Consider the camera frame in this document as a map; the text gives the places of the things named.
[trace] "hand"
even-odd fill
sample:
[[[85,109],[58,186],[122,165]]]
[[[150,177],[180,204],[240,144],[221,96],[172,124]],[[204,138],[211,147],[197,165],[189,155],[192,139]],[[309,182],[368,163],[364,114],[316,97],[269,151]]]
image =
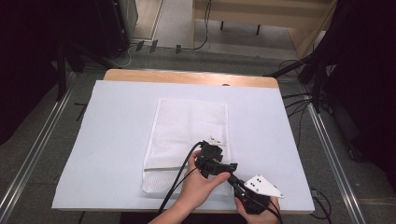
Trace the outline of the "hand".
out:
[[[280,211],[279,202],[276,197],[271,197],[271,202],[268,207],[276,212],[274,205],[277,210]],[[246,212],[244,205],[242,205],[241,201],[238,198],[234,198],[236,209],[238,213],[247,220],[247,224],[276,224],[278,223],[278,219],[274,214],[269,212],[268,210],[263,211],[259,215],[250,215]]]
[[[194,151],[188,160],[186,174],[193,171],[183,181],[183,188],[180,192],[180,196],[175,202],[182,206],[187,206],[191,211],[203,204],[210,192],[230,177],[230,173],[224,172],[216,175],[212,179],[204,178],[195,166],[195,158],[199,153],[201,153],[200,150]]]

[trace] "wooden table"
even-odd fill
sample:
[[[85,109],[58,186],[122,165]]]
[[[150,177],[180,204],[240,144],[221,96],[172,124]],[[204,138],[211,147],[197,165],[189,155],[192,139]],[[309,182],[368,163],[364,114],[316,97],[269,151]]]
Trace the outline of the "wooden table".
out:
[[[160,207],[163,197],[142,190],[160,98],[226,104],[238,162],[234,174],[244,180],[260,174],[275,184],[285,195],[279,200],[283,214],[315,210],[274,78],[124,69],[108,70],[105,80],[96,82],[52,208],[155,212]],[[232,195],[211,196],[196,212],[236,213]]]
[[[193,0],[192,45],[195,20],[203,20],[208,0]],[[212,0],[210,20],[289,28],[298,58],[306,56],[321,31],[332,20],[336,0]]]

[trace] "right hand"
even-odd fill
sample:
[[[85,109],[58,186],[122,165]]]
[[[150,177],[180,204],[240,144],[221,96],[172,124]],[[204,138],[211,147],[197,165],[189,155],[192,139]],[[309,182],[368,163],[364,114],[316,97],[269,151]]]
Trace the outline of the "right hand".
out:
[[[274,205],[276,206],[277,210],[280,211],[279,202],[277,201],[276,197],[270,197],[271,202],[268,207],[271,208],[276,212]],[[242,205],[241,201],[238,198],[234,198],[236,209],[238,213],[247,220],[247,224],[277,224],[278,219],[274,214],[269,212],[268,210],[263,211],[259,215],[250,215]]]

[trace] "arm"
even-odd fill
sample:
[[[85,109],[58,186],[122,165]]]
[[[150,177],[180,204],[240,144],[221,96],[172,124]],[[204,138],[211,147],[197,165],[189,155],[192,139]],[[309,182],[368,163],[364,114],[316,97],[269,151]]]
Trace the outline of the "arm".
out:
[[[278,223],[277,217],[271,214],[268,210],[263,211],[259,215],[249,215],[245,211],[244,205],[242,205],[241,201],[239,201],[239,199],[237,198],[234,198],[234,200],[238,213],[247,220],[247,224],[277,224]],[[272,203],[270,203],[269,208],[271,208],[274,211],[276,210],[279,211],[280,206],[279,206],[279,202],[277,201],[277,198],[271,197],[271,202]]]
[[[201,151],[193,152],[189,158],[186,174],[192,170],[193,171],[183,181],[183,188],[180,192],[180,196],[169,209],[151,220],[150,224],[181,223],[190,214],[190,212],[206,201],[210,192],[212,192],[216,186],[223,183],[230,177],[229,173],[221,173],[212,179],[204,178],[201,173],[195,169],[195,158],[200,152]]]

